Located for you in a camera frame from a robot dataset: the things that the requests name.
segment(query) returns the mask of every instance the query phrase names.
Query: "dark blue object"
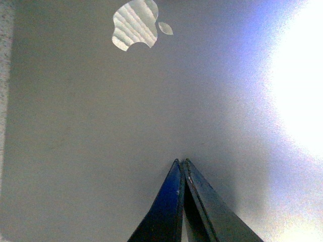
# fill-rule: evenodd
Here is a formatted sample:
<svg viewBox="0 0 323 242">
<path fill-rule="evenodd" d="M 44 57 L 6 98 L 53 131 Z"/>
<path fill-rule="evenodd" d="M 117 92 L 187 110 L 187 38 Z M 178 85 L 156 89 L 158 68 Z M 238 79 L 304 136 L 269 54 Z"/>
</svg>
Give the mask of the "dark blue object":
<svg viewBox="0 0 323 242">
<path fill-rule="evenodd" d="M 176 159 L 150 211 L 128 242 L 181 241 L 184 184 L 184 173 Z"/>
<path fill-rule="evenodd" d="M 189 159 L 176 159 L 150 211 L 128 242 L 180 242 L 183 208 L 190 242 L 263 242 Z"/>
</svg>

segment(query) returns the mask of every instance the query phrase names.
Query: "gray surface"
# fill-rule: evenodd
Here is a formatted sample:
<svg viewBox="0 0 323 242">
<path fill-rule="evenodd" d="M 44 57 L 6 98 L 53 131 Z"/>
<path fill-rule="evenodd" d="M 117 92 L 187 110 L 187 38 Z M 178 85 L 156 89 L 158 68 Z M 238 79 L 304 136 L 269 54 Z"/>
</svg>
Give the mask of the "gray surface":
<svg viewBox="0 0 323 242">
<path fill-rule="evenodd" d="M 266 20 L 286 11 L 156 2 L 174 36 L 128 52 L 111 42 L 125 1 L 18 4 L 4 237 L 126 241 L 186 157 L 265 241 L 282 241 L 289 224 L 320 230 L 321 167 L 286 142 L 263 83 L 275 32 Z"/>
<path fill-rule="evenodd" d="M 14 1 L 0 1 L 0 195 L 8 104 L 8 78 L 14 28 Z M 0 241 L 5 242 L 0 234 Z"/>
</svg>

